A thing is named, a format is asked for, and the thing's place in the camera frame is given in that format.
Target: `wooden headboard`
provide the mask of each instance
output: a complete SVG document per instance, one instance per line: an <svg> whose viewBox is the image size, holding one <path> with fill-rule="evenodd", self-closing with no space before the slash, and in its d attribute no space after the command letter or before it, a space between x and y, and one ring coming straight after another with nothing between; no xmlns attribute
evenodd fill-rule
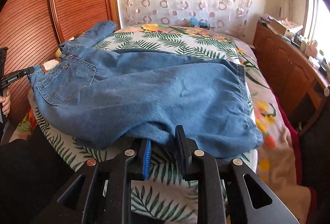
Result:
<svg viewBox="0 0 330 224"><path fill-rule="evenodd" d="M7 46L5 74L54 57L59 43L95 23L119 25L116 0L8 0L0 12L0 47ZM28 80L10 86L11 119L18 123L28 109Z"/></svg>

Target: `metal pivot screw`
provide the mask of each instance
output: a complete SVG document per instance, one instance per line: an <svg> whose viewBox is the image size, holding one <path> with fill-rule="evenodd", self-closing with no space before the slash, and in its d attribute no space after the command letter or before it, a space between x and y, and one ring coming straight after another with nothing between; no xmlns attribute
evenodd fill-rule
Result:
<svg viewBox="0 0 330 224"><path fill-rule="evenodd" d="M87 160L87 165L88 166L93 166L93 165L96 165L96 160L95 159L89 159L89 160Z"/></svg>
<svg viewBox="0 0 330 224"><path fill-rule="evenodd" d="M134 153L135 153L135 151L132 150L132 149L128 149L127 151L125 151L125 155L126 155L126 156L133 156Z"/></svg>
<svg viewBox="0 0 330 224"><path fill-rule="evenodd" d="M240 166L240 165L243 164L243 161L242 161L241 159L239 159L239 158L235 158L235 159L233 160L233 164L234 164L234 165L237 165L237 166Z"/></svg>
<svg viewBox="0 0 330 224"><path fill-rule="evenodd" d="M194 154L196 156L204 156L204 151L202 151L201 149L197 149L194 151Z"/></svg>

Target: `wooden desk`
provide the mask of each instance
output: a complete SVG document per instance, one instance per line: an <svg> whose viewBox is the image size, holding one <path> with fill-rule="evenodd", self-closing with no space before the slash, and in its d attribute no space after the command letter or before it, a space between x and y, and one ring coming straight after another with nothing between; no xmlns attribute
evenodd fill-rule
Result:
<svg viewBox="0 0 330 224"><path fill-rule="evenodd" d="M258 23L253 45L263 76L294 128L302 124L303 134L321 113L330 82L308 63L295 46Z"/></svg>

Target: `bed sheet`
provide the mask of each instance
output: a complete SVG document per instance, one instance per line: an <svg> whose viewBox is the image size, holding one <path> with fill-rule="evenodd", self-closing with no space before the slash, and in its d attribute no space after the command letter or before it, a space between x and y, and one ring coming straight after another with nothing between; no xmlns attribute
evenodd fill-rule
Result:
<svg viewBox="0 0 330 224"><path fill-rule="evenodd" d="M196 43L185 44L182 39L184 35L193 37ZM144 43L137 42L139 40L133 37L140 37ZM221 43L222 46L219 46L217 40L224 42ZM100 42L96 48L104 50L158 49L204 59L223 57L231 61L239 61L244 65L246 82L253 104L251 115L253 118L255 116L255 121L263 132L265 142L258 149L258 162L256 150L244 153L240 158L251 169L254 171L256 169L259 177L280 197L300 223L306 222L311 193L308 188L299 186L301 180L300 159L299 156L295 157L294 151L297 141L292 143L288 129L289 123L283 120L285 114L282 117L276 97L260 73L256 58L246 43L200 28L144 24L122 29ZM124 139L119 140L116 145L106 151L79 147L75 144L74 138L62 134L43 119L33 100L33 92L29 93L29 101L32 109L28 112L25 121L18 127L18 136L23 137L24 130L31 129L36 124L31 116L34 114L49 142L74 170L77 170L89 158L96 158L99 161L110 159L130 146L130 141ZM160 219L195 222L197 182L182 180L178 164L169 153L155 148L152 156L149 180L132 183L132 210Z"/></svg>

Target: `blue denim jeans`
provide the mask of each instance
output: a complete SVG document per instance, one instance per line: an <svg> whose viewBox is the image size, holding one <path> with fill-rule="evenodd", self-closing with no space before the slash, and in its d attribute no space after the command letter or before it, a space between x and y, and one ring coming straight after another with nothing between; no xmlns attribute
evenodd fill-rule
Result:
<svg viewBox="0 0 330 224"><path fill-rule="evenodd" d="M260 146L250 118L244 67L162 52L92 48L109 36L100 22L60 47L61 63L29 76L43 117L65 134L104 149L121 136L172 147L175 126L217 158Z"/></svg>

